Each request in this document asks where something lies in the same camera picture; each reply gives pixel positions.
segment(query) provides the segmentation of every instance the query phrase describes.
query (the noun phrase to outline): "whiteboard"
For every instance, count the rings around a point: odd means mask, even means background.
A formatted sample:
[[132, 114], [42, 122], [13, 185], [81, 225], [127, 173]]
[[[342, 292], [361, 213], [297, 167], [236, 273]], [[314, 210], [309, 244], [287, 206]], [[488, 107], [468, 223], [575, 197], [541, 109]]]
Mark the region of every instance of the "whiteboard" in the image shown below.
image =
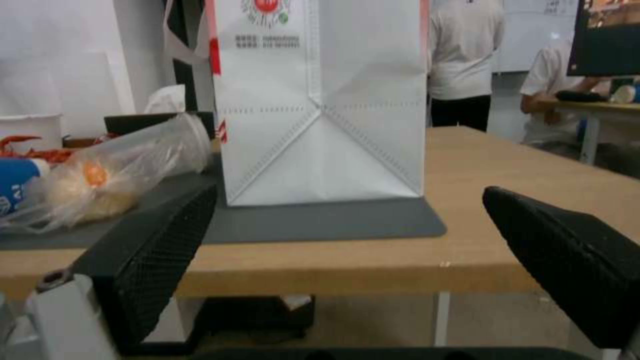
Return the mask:
[[[447, 0], [432, 0], [436, 8]], [[578, 0], [494, 0], [505, 12], [504, 39], [493, 56], [494, 72], [529, 71], [540, 49], [573, 37]]]

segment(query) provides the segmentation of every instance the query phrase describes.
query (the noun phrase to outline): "printed logo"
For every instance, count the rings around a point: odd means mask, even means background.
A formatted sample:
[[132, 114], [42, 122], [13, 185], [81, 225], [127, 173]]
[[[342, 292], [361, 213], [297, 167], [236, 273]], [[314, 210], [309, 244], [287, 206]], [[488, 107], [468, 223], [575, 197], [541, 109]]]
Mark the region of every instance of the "printed logo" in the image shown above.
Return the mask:
[[242, 11], [252, 24], [271, 29], [287, 24], [291, 0], [242, 0]]

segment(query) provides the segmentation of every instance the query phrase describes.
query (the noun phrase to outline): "textured rubber pad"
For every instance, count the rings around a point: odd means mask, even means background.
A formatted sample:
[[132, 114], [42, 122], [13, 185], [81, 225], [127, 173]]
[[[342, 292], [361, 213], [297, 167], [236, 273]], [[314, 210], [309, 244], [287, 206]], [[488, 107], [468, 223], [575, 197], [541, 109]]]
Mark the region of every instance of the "textured rubber pad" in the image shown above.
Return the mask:
[[125, 215], [74, 263], [93, 288], [119, 351], [128, 354], [155, 328], [193, 259], [216, 205], [202, 186], [162, 206]]
[[497, 187], [484, 206], [511, 251], [600, 348], [624, 347], [640, 320], [640, 247], [593, 215]]

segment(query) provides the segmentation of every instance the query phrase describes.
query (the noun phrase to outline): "floor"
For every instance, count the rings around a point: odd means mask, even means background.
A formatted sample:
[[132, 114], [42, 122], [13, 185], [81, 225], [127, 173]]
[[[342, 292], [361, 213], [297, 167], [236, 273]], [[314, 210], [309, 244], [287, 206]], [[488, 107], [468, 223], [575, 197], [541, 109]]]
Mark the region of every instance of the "floor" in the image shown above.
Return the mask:
[[[276, 347], [420, 347], [431, 345], [432, 296], [320, 297], [316, 324], [304, 340]], [[454, 294], [449, 344], [454, 346], [566, 347], [569, 319], [542, 292]], [[255, 334], [206, 338], [198, 353], [255, 347]]]

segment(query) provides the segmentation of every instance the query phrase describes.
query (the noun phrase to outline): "white t-shirt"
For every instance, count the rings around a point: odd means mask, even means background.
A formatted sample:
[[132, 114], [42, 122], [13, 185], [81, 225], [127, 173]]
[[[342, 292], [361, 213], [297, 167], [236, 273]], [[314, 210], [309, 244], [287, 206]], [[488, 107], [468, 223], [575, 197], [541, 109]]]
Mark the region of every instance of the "white t-shirt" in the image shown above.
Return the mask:
[[[555, 94], [578, 85], [584, 78], [567, 76], [569, 57], [571, 56], [571, 40], [558, 40], [540, 50], [522, 84], [520, 93], [533, 96], [539, 92]], [[525, 143], [564, 141], [576, 142], [576, 131], [579, 119], [572, 114], [562, 114], [561, 121], [554, 125], [545, 123], [544, 113], [533, 113], [525, 125]]]
[[431, 12], [429, 92], [439, 100], [491, 94], [491, 57], [502, 42], [495, 0], [446, 0]]

